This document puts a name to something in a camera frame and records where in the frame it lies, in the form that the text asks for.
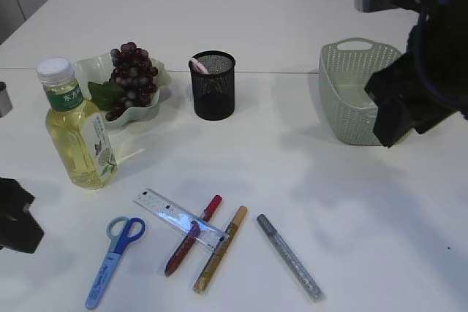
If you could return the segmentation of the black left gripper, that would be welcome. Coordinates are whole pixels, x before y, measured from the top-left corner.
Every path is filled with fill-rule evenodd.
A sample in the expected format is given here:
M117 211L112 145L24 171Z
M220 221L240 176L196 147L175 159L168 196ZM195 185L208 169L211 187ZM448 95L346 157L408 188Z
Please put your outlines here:
M44 231L29 212L34 200L15 179L1 178L1 248L27 254L37 250Z

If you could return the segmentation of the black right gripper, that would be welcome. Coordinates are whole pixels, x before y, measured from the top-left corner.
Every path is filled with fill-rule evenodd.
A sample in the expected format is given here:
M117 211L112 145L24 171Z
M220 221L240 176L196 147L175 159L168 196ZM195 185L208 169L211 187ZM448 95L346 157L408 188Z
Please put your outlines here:
M467 0L415 0L407 52L375 72L364 90L377 106L373 133L385 147L467 114Z

